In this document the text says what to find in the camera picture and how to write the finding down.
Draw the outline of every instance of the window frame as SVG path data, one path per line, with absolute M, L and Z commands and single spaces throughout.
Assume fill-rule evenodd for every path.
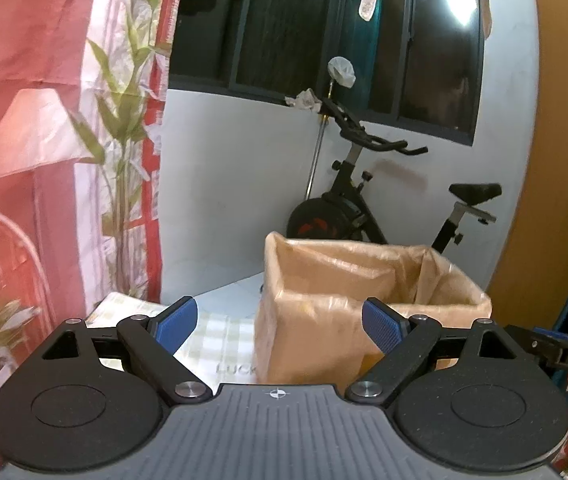
M 324 38 L 322 40 L 322 50 L 320 55 L 320 63 L 318 66 L 318 73 L 315 80 L 313 90 L 318 96 L 323 96 L 326 93 L 329 83 L 329 75 L 322 67 L 326 67 L 328 61 L 333 56 L 338 55 L 339 39 L 342 30 L 342 23 L 344 20 L 344 3 L 346 0 L 329 0 L 328 10 L 326 13 L 326 25 L 324 27 Z M 174 73 L 169 74 L 168 88 L 173 90 L 186 90 L 193 92 L 202 92 L 208 94 L 227 95 L 232 97 L 239 97 L 250 99 L 260 102 L 268 102 L 274 104 L 285 105 L 284 94 L 275 91 L 269 91 L 264 88 L 258 88 L 248 85 L 237 83 L 237 69 L 240 61 L 240 54 L 242 51 L 242 43 L 244 41 L 244 31 L 246 27 L 246 20 L 250 8 L 251 0 L 242 0 L 242 7 L 240 8 L 240 17 L 238 20 L 237 35 L 235 37 L 235 47 L 233 51 L 233 58 L 231 63 L 231 70 L 229 75 L 228 85 L 225 85 L 220 80 L 198 78 L 193 76 L 184 76 Z M 384 114 L 375 112 L 373 110 L 359 110 L 357 112 L 358 118 L 363 121 L 371 123 L 384 124 L 385 126 L 392 126 L 409 130 L 421 134 L 438 137 L 440 139 L 451 140 L 458 144 L 465 146 L 472 146 L 475 129 L 477 127 L 477 117 L 479 112 L 480 96 L 482 93 L 482 73 L 484 70 L 484 33 L 482 31 L 482 2 L 478 0 L 478 67 L 477 67 L 477 81 L 475 88 L 478 91 L 475 93 L 473 102 L 473 123 L 470 132 L 463 132 L 448 126 L 440 126 L 438 124 L 427 123 L 415 119 L 400 117 L 399 108 L 402 97 L 402 90 L 404 89 L 404 82 L 407 72 L 407 57 L 409 51 L 411 25 L 413 22 L 414 0 L 404 0 L 404 17 L 402 20 L 402 37 L 400 46 L 400 55 L 397 60 L 397 74 L 398 78 L 395 82 L 394 102 L 391 113 Z

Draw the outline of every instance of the window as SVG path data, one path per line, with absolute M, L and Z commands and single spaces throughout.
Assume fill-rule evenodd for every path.
M 360 118 L 472 144 L 483 39 L 479 0 L 181 0 L 170 87 L 283 102 L 325 95 L 344 56 L 353 88 L 336 98 Z

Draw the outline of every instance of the bike seat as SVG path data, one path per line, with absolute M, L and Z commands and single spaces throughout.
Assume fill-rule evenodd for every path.
M 474 206 L 502 194 L 502 186 L 493 184 L 451 184 L 448 190 L 467 205 Z

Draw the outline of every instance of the plastic bag liner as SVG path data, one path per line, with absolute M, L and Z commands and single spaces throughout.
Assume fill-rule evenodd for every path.
M 331 57 L 328 62 L 328 73 L 341 86 L 352 88 L 355 84 L 353 64 L 345 57 Z
M 264 291 L 255 319 L 259 383 L 334 383 L 340 392 L 381 358 L 362 328 L 374 296 L 404 316 L 470 327 L 491 300 L 428 247 L 266 237 Z

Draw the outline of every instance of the checkered tablecloth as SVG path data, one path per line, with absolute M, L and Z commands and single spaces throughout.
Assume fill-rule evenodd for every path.
M 89 327 L 115 326 L 133 314 L 155 316 L 166 307 L 136 300 L 118 292 L 110 293 L 86 319 Z M 255 383 L 253 366 L 253 319 L 198 313 L 193 333 L 174 357 L 216 392 L 220 383 Z M 102 359 L 122 370 L 117 359 Z

